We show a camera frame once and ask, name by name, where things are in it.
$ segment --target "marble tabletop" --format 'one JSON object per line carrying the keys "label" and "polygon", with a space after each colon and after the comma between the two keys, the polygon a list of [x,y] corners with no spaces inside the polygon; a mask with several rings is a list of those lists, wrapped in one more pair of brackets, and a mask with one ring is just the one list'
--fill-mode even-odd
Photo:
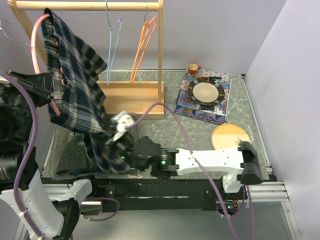
{"label": "marble tabletop", "polygon": [[[164,102],[172,110],[175,108],[176,99],[181,86],[185,71],[163,71],[162,80],[164,82]],[[123,81],[130,80],[130,71],[115,71],[112,72],[110,80]],[[248,100],[245,83],[240,74],[232,74],[232,84],[229,95],[229,102],[227,107],[226,122],[234,124],[244,129],[250,137],[251,144],[255,148],[258,154],[258,162],[262,170],[262,177],[264,180],[268,180],[266,159],[264,157],[262,143],[260,142],[259,134],[257,131],[257,125],[254,119],[254,115],[251,109],[250,102]],[[102,73],[100,80],[106,78],[105,73]],[[137,75],[136,81],[156,81],[157,71],[140,71]],[[214,150],[211,142],[211,136],[213,130],[219,125],[196,120],[190,117],[182,115],[176,115],[182,122],[184,129],[187,132],[192,150]],[[66,135],[69,130],[62,127],[57,127],[57,131],[63,132]],[[166,110],[164,119],[147,119],[143,120],[140,125],[141,136],[148,136],[153,142],[161,144],[164,148],[176,148],[187,149],[181,129],[175,122],[173,116]],[[53,138],[52,146],[50,148],[48,161],[54,161],[50,164],[46,164],[44,172],[49,172],[49,165],[57,165],[60,159],[56,152],[62,151],[62,146],[65,144],[58,137]],[[210,175],[213,179],[219,179],[226,173],[224,172],[211,172]],[[99,175],[97,178],[152,178],[150,171],[137,172],[131,171],[125,175]],[[204,179],[206,176],[202,172],[188,173],[178,177],[179,179]]]}

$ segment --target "plaid fabric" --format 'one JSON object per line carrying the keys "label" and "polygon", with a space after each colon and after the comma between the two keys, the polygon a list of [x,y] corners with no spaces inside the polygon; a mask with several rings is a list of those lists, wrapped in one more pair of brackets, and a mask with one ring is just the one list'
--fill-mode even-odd
{"label": "plaid fabric", "polygon": [[47,69],[54,74],[53,101],[61,112],[57,116],[49,105],[51,122],[75,132],[89,159],[96,161],[101,170],[126,174],[130,166],[120,157],[106,156],[104,151],[106,96],[96,81],[107,64],[54,12],[46,8],[44,14],[50,14],[41,24]]}

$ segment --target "blue patterned placemat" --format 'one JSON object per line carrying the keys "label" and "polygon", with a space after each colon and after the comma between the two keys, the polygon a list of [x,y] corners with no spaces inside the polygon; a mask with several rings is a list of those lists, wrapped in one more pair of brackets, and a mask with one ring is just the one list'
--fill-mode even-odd
{"label": "blue patterned placemat", "polygon": [[[217,81],[222,85],[224,89],[224,99],[217,105],[214,105],[214,110],[198,110],[201,108],[207,108],[208,106],[203,106],[194,102],[188,94],[189,83],[192,82],[195,77],[221,77],[222,79],[217,79]],[[227,116],[227,107],[229,100],[229,92],[231,88],[232,77],[229,73],[219,73],[214,71],[208,71],[204,69],[199,69],[195,76],[185,72],[182,80],[182,84],[179,90],[178,97],[175,102],[174,113],[183,115],[189,118],[198,119],[205,122],[210,122],[213,124],[225,124]]]}

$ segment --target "wooden clothes rack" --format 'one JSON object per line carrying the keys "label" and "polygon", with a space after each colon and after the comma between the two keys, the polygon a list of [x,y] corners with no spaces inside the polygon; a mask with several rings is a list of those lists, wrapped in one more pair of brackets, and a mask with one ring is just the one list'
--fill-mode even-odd
{"label": "wooden clothes rack", "polygon": [[[27,36],[31,39],[33,23],[26,10],[53,11],[105,11],[103,2],[71,2],[71,1],[18,1],[8,0],[8,4],[15,17],[21,24]],[[108,11],[141,11],[158,12],[158,76],[157,81],[141,81],[131,84],[129,81],[113,81],[109,86],[104,81],[98,81],[99,86],[107,96],[103,105],[108,114],[121,111],[142,115],[152,104],[164,103],[164,83],[162,82],[162,51],[163,51],[163,18],[164,1],[158,2],[108,2]],[[36,36],[35,48],[44,61],[48,63],[44,42]],[[165,109],[161,105],[155,106],[147,115],[148,119],[165,117]]]}

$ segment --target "cup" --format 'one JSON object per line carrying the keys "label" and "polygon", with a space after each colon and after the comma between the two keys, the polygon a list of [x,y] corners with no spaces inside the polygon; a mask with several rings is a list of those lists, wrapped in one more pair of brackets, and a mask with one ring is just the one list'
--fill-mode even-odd
{"label": "cup", "polygon": [[188,66],[188,73],[190,75],[196,75],[197,71],[201,68],[201,66],[198,66],[197,64],[195,63],[191,63],[189,64]]}

